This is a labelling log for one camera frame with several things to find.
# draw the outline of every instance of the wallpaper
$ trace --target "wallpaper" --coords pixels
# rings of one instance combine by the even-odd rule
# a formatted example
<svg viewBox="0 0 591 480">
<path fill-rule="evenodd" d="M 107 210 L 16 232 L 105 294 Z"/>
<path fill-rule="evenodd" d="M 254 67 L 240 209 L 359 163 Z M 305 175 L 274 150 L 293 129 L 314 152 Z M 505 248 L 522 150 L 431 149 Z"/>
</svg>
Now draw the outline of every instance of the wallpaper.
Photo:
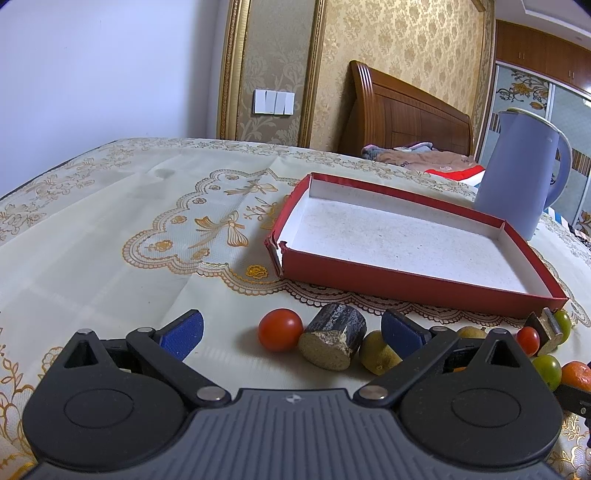
<svg viewBox="0 0 591 480">
<path fill-rule="evenodd" d="M 296 146 L 314 0 L 251 0 L 238 106 L 238 140 Z M 294 114 L 255 115 L 255 89 L 295 92 Z"/>
<path fill-rule="evenodd" d="M 338 147 L 355 100 L 351 60 L 470 115 L 483 17 L 472 0 L 329 0 L 310 148 Z"/>
<path fill-rule="evenodd" d="M 489 79 L 492 76 L 493 53 L 495 50 L 495 1 L 482 0 L 482 5 L 485 8 L 482 55 L 480 56 L 480 65 L 478 67 L 478 84 L 476 85 L 474 107 L 470 114 L 470 121 L 472 122 L 472 148 L 474 149 L 478 142 L 480 126 L 484 120 L 486 99 L 489 91 Z"/>
</svg>

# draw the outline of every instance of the wooden cabinet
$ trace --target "wooden cabinet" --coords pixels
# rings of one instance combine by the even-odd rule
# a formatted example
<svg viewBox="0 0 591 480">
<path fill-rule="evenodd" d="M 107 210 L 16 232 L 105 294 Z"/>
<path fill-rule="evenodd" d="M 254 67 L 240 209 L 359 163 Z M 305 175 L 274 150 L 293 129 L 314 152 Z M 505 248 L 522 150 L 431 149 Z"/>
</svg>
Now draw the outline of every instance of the wooden cabinet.
<svg viewBox="0 0 591 480">
<path fill-rule="evenodd" d="M 591 52 L 575 46 L 576 61 L 571 73 L 571 84 L 587 93 L 591 93 Z"/>
<path fill-rule="evenodd" d="M 542 73 L 561 82 L 571 83 L 575 76 L 577 46 L 567 41 L 560 41 L 559 38 L 556 40 L 558 41 L 551 39 L 547 42 L 546 71 Z"/>
<path fill-rule="evenodd" d="M 521 65 L 523 35 L 513 24 L 498 21 L 496 24 L 496 59 Z"/>
<path fill-rule="evenodd" d="M 496 59 L 591 93 L 591 51 L 539 30 L 498 21 Z"/>
<path fill-rule="evenodd" d="M 538 30 L 499 21 L 497 23 L 496 58 L 544 73 L 547 56 L 546 37 Z"/>
</svg>

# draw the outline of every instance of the green tomato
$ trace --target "green tomato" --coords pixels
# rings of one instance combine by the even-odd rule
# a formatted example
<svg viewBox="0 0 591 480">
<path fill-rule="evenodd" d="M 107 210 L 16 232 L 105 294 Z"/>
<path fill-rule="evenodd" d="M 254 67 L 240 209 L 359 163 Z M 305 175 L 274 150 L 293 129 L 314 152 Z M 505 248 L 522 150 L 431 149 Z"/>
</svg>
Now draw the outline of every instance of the green tomato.
<svg viewBox="0 0 591 480">
<path fill-rule="evenodd" d="M 562 379 L 562 369 L 558 360 L 552 355 L 542 355 L 534 358 L 532 364 L 546 385 L 548 385 L 548 388 L 551 391 L 556 390 Z"/>
<path fill-rule="evenodd" d="M 554 314 L 554 318 L 556 319 L 556 322 L 560 327 L 560 331 L 562 332 L 562 341 L 560 342 L 560 345 L 562 345 L 570 335 L 572 328 L 570 324 L 570 317 L 569 314 L 566 313 L 566 310 L 559 310 Z"/>
</svg>

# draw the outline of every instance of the red cloth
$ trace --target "red cloth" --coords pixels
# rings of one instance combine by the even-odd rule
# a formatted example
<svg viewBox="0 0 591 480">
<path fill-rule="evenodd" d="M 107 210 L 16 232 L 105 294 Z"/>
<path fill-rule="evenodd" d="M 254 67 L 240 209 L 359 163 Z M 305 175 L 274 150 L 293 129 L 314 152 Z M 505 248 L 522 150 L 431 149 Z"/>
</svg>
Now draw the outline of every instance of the red cloth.
<svg viewBox="0 0 591 480">
<path fill-rule="evenodd" d="M 450 173 L 445 173 L 443 171 L 437 171 L 432 169 L 425 170 L 426 173 L 433 173 L 434 175 L 439 175 L 440 177 L 456 181 L 469 179 L 470 177 L 473 177 L 481 171 L 484 171 L 484 167 L 482 165 L 475 165 L 474 167 L 469 168 L 467 170 L 451 171 Z"/>
</svg>

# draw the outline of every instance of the red cardboard box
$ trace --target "red cardboard box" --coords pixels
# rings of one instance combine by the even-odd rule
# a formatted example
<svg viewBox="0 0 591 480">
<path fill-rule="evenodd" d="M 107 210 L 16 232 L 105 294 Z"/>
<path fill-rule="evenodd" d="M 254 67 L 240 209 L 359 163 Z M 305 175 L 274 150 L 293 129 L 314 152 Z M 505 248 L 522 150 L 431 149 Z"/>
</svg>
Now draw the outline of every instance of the red cardboard box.
<svg viewBox="0 0 591 480">
<path fill-rule="evenodd" d="M 282 278 L 525 319 L 568 298 L 506 222 L 382 185 L 311 173 L 265 240 Z"/>
</svg>

